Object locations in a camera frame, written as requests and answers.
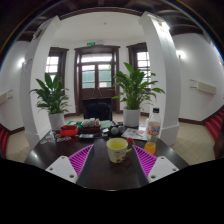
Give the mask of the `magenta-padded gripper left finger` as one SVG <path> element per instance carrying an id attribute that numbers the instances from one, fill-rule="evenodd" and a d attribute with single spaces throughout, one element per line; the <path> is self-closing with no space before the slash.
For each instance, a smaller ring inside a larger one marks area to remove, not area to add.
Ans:
<path id="1" fill-rule="evenodd" d="M 60 156 L 47 168 L 47 171 L 72 183 L 76 183 L 92 148 L 93 146 L 89 145 L 69 157 L 65 155 Z"/>

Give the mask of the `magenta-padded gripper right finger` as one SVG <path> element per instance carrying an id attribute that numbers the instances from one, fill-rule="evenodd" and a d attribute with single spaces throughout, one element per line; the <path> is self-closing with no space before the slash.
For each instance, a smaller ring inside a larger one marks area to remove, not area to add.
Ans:
<path id="1" fill-rule="evenodd" d="M 139 146 L 133 148 L 137 154 L 141 168 L 149 183 L 178 171 L 178 168 L 165 156 L 156 157 Z"/>

